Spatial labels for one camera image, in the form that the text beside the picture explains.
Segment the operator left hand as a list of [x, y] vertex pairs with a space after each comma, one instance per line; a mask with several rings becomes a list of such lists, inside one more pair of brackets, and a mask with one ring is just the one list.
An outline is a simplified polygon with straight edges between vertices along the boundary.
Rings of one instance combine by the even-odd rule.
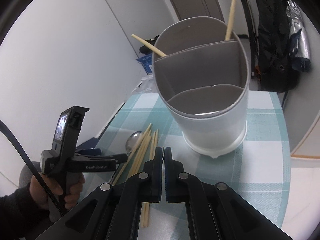
[[[44, 174], [40, 174], [40, 176], [44, 179], [44, 182], [47, 184], [49, 189], [52, 191], [54, 195], [61, 196], [63, 195], [62, 187], [55, 181], [53, 178], [48, 178]], [[85, 183], [85, 178], [83, 174], [80, 174], [80, 178], [78, 182], [72, 185], [69, 189], [69, 194], [65, 196], [65, 208], [70, 210], [71, 208], [75, 207], [79, 198], [80, 193], [83, 189], [83, 184]], [[34, 202], [42, 209], [48, 209], [48, 196], [45, 193], [44, 189], [37, 181], [35, 176], [32, 176], [29, 186], [29, 192], [34, 200]]]

